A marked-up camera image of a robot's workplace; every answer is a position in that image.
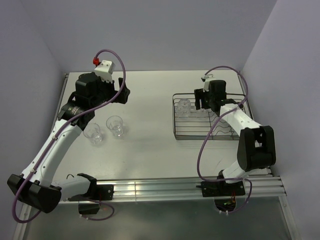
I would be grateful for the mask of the clear glass front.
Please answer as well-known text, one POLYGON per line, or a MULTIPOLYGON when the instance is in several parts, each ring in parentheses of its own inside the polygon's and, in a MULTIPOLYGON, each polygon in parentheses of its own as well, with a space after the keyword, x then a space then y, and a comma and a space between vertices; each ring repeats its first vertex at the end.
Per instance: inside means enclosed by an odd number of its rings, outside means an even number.
POLYGON ((209 110, 208 109, 199 109, 197 110, 195 106, 191 106, 189 118, 207 118, 209 110))

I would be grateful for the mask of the tall clear glass back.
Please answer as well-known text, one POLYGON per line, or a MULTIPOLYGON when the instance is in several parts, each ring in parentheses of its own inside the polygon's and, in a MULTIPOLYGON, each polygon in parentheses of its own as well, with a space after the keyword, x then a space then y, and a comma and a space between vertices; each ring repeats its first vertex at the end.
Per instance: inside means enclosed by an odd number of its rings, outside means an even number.
POLYGON ((187 98, 182 98, 176 105, 175 112, 178 117, 187 118, 191 114, 191 101, 187 98))

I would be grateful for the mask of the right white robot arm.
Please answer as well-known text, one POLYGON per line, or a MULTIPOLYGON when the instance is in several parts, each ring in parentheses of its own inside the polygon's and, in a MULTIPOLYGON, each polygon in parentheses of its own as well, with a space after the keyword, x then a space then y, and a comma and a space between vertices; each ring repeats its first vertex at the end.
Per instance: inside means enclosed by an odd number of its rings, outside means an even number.
POLYGON ((210 127, 197 158, 197 173, 200 176, 200 159, 206 142, 220 121, 226 122, 239 136, 235 162, 222 170, 216 183, 217 191, 222 195, 229 194, 234 183, 244 181, 247 176, 258 169, 268 168, 276 163, 274 130, 269 125, 261 125, 249 117, 244 111, 244 103, 227 98, 224 80, 203 79, 203 88, 194 91, 195 107, 210 109, 217 119, 210 127))

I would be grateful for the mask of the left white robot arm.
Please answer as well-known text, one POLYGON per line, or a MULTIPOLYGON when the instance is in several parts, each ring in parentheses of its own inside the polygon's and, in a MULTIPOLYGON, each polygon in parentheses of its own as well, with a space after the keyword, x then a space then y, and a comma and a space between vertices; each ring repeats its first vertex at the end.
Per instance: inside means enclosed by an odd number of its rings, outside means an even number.
POLYGON ((53 181, 62 159, 73 142, 94 118, 95 110, 110 103, 125 104, 130 90, 126 77, 118 79, 119 90, 114 82, 106 82, 94 72, 81 74, 75 82, 75 90, 57 115, 51 135, 35 159, 19 175, 12 174, 7 185, 14 194, 12 212, 18 201, 44 213, 52 212, 62 200, 74 196, 91 200, 98 193, 97 180, 85 173, 74 178, 53 181))

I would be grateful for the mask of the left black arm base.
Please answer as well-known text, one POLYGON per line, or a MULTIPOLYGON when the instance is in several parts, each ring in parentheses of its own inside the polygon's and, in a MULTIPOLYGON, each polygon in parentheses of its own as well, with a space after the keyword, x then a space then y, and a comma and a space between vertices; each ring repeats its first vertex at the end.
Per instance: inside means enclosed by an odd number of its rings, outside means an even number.
POLYGON ((114 195, 114 185, 112 184, 102 184, 97 185, 96 190, 93 191, 93 194, 90 196, 84 195, 75 195, 68 198, 69 202, 83 202, 87 201, 88 203, 79 203, 78 212, 83 217, 88 218, 91 215, 96 215, 99 210, 111 210, 109 218, 112 217, 115 213, 113 206, 106 203, 106 201, 111 201, 114 195))

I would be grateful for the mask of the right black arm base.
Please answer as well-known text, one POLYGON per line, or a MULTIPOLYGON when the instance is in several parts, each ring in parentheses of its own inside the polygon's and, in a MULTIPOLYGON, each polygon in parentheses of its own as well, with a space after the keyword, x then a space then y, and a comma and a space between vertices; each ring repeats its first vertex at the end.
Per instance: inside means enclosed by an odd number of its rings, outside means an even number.
POLYGON ((230 213, 236 209, 236 196, 245 195, 245 187, 242 181, 227 183, 226 181, 209 182, 202 181, 196 186, 201 189, 202 196, 208 197, 228 197, 228 199, 214 200, 216 208, 222 213, 230 213))

